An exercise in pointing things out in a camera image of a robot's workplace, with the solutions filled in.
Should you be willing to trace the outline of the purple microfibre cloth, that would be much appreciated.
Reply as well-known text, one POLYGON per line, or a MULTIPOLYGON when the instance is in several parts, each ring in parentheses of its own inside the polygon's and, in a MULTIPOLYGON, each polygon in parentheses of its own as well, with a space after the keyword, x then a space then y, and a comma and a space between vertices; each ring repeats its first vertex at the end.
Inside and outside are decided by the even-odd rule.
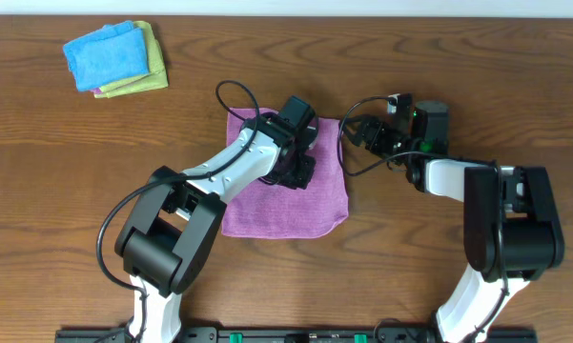
POLYGON ((321 118, 316 159, 307 188, 291 190, 258 180, 230 201, 222 233, 237 238, 312 239, 331 232, 349 215, 348 195, 338 163, 338 121, 321 118))

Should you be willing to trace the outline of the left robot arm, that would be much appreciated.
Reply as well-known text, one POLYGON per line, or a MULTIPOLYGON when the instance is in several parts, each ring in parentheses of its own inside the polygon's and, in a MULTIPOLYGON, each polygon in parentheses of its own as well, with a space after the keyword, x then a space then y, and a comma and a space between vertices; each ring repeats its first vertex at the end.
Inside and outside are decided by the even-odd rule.
POLYGON ((207 261, 228 204, 260 178, 306 188, 316 164, 306 152, 318 129, 313 108, 292 96, 279 112, 244 120, 236 139, 205 163, 151 175, 114 244, 136 295, 127 341, 177 338, 181 296, 207 261))

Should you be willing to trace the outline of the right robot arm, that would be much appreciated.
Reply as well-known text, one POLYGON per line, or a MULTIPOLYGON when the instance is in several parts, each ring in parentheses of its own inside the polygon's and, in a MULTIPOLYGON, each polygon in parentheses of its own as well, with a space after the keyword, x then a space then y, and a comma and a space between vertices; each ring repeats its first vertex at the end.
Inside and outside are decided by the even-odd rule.
POLYGON ((565 244, 544 167, 509 167, 448 153, 449 110, 440 101, 386 96, 390 121, 346 112, 338 137, 387 167, 402 166, 419 192, 460 201, 466 269, 425 329, 399 342, 484 342, 508 301, 549 269, 565 244))

